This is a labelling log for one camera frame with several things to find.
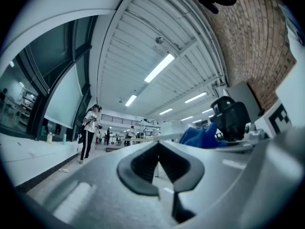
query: railing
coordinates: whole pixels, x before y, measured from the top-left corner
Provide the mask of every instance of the railing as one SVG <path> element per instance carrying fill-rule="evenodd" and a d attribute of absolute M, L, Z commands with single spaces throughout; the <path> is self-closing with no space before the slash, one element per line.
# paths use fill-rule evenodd
<path fill-rule="evenodd" d="M 158 125 L 158 121 L 157 120 L 152 120 L 152 121 L 149 121 L 148 123 L 152 124 L 152 125 Z"/>
<path fill-rule="evenodd" d="M 140 123 L 141 123 L 140 121 L 123 119 L 123 118 L 106 115 L 106 114 L 102 114 L 101 120 L 120 123 L 120 124 L 126 124 L 126 125 L 130 125 L 130 126 L 131 125 L 140 125 Z"/>

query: black office chair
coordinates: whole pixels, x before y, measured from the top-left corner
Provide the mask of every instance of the black office chair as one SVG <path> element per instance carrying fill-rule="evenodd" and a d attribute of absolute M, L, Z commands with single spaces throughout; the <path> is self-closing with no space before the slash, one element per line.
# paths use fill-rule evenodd
<path fill-rule="evenodd" d="M 210 118 L 210 121 L 217 123 L 224 139 L 226 141 L 242 140 L 244 127 L 251 122 L 245 105 L 223 96 L 212 103 L 211 108 L 214 109 L 215 115 Z"/>

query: ceiling light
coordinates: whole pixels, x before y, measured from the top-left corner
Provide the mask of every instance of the ceiling light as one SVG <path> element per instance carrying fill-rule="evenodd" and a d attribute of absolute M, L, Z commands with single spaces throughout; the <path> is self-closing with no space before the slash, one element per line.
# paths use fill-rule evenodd
<path fill-rule="evenodd" d="M 129 105 L 131 105 L 132 104 L 132 102 L 133 102 L 133 100 L 135 100 L 135 98 L 136 98 L 137 96 L 135 96 L 135 95 L 132 95 L 131 97 L 130 97 L 130 99 L 127 101 L 127 103 L 125 104 L 125 106 L 129 106 Z"/>
<path fill-rule="evenodd" d="M 145 78 L 146 82 L 151 82 L 153 78 L 157 76 L 171 61 L 173 61 L 175 58 L 168 54 L 158 65 L 154 70 Z"/>
<path fill-rule="evenodd" d="M 184 118 L 184 119 L 182 119 L 181 121 L 183 121 L 183 120 L 187 120 L 187 119 L 190 119 L 190 118 L 192 118 L 192 116 L 187 117 L 187 118 Z"/>
<path fill-rule="evenodd" d="M 209 112 L 209 111 L 211 111 L 211 110 L 213 110 L 213 109 L 208 109 L 208 110 L 206 110 L 206 111 L 203 111 L 202 113 L 204 114 L 204 113 Z"/>
<path fill-rule="evenodd" d="M 22 86 L 23 88 L 25 88 L 25 84 L 23 84 L 23 82 L 19 82 L 20 86 Z"/>
<path fill-rule="evenodd" d="M 165 111 L 163 111 L 163 112 L 161 112 L 161 113 L 159 113 L 159 114 L 162 115 L 162 114 L 165 114 L 165 113 L 170 112 L 170 111 L 172 111 L 172 110 L 173 110 L 173 109 L 170 108 L 170 109 L 167 109 L 167 110 L 165 110 Z"/>
<path fill-rule="evenodd" d="M 195 97 L 192 97 L 192 98 L 189 99 L 189 100 L 186 100 L 185 103 L 187 104 L 187 103 L 189 103 L 190 101 L 193 101 L 193 100 L 195 100 L 195 99 L 197 99 L 197 98 L 199 98 L 199 97 L 202 97 L 202 96 L 204 96 L 204 95 L 206 95 L 206 92 L 201 93 L 201 94 L 199 94 L 199 95 L 197 95 L 197 96 L 195 96 Z"/>

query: white projection screen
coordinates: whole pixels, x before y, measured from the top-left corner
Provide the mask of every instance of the white projection screen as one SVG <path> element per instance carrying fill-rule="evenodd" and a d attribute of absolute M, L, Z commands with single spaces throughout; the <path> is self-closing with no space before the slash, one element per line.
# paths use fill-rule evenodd
<path fill-rule="evenodd" d="M 81 98 L 81 87 L 77 77 L 76 65 L 73 65 L 57 87 L 44 117 L 72 129 Z"/>

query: brick wall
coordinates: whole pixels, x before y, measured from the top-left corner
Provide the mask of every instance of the brick wall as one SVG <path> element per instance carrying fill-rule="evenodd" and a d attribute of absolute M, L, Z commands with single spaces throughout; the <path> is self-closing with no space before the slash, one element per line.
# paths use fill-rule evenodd
<path fill-rule="evenodd" d="M 277 100 L 275 89 L 295 64 L 277 2 L 245 0 L 230 7 L 217 5 L 217 15 L 197 4 L 207 14 L 223 51 L 229 86 L 248 82 L 261 107 L 269 109 Z"/>

